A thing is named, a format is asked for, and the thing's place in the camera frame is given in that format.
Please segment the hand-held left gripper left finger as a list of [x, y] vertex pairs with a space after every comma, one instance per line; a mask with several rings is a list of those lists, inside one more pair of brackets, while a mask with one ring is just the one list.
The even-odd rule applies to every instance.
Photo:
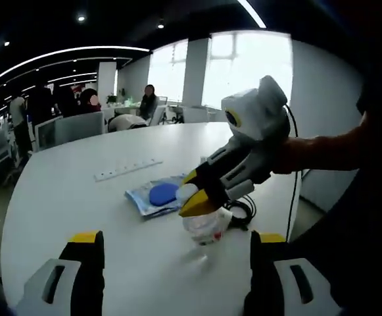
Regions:
[[105, 243], [100, 230], [75, 234], [57, 259], [25, 283], [17, 315], [102, 315]]

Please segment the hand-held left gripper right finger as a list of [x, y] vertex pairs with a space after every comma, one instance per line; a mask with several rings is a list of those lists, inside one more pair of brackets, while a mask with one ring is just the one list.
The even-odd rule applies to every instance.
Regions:
[[251, 289], [244, 315], [340, 315], [329, 281], [305, 258], [292, 258], [280, 234], [251, 232]]

